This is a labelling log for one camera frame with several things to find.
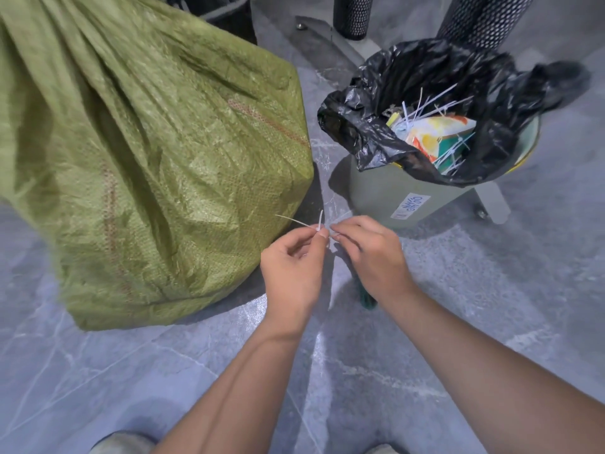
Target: large green bag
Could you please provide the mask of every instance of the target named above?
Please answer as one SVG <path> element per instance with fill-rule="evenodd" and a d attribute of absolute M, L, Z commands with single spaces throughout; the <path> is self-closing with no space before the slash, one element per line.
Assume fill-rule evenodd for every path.
<path fill-rule="evenodd" d="M 295 68 L 159 0 L 0 0 L 0 191 L 83 329 L 223 298 L 313 177 Z"/>

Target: white shoe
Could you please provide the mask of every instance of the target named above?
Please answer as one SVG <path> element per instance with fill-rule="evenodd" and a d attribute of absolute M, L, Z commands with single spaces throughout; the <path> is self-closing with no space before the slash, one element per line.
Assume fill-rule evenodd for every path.
<path fill-rule="evenodd" d="M 366 454 L 398 454 L 390 444 L 381 444 L 367 451 Z"/>
<path fill-rule="evenodd" d="M 133 432 L 115 432 L 96 443 L 88 454 L 149 454 L 155 443 Z"/>

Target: person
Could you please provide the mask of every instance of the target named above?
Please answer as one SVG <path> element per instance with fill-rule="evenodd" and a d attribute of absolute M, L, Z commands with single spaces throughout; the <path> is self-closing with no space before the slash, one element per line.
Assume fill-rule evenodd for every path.
<path fill-rule="evenodd" d="M 369 217 L 331 228 L 365 289 L 418 348 L 488 453 L 605 450 L 605 405 L 425 295 L 412 280 L 393 231 Z M 262 252 L 264 319 L 153 454 L 268 451 L 294 355 L 320 294 L 329 236 L 326 228 L 298 228 Z M 153 447 L 140 439 L 139 451 L 111 450 L 112 440 L 114 447 L 125 446 L 129 437 L 137 439 L 111 435 L 95 454 L 140 454 Z M 103 450 L 103 443 L 110 447 Z M 374 452 L 395 451 L 383 445 Z"/>

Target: black plastic basket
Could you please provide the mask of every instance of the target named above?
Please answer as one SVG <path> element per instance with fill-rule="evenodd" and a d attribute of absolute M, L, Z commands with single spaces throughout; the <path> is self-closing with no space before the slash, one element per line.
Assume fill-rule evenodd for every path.
<path fill-rule="evenodd" d="M 256 45 L 250 0 L 164 0 Z"/>

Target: black mesh tube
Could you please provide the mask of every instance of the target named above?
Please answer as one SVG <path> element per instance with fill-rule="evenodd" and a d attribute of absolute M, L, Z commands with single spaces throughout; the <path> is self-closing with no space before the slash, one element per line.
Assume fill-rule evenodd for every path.
<path fill-rule="evenodd" d="M 362 40 L 368 33 L 373 0 L 334 0 L 334 29 L 347 40 Z"/>
<path fill-rule="evenodd" d="M 533 0 L 452 0 L 437 38 L 498 49 Z"/>

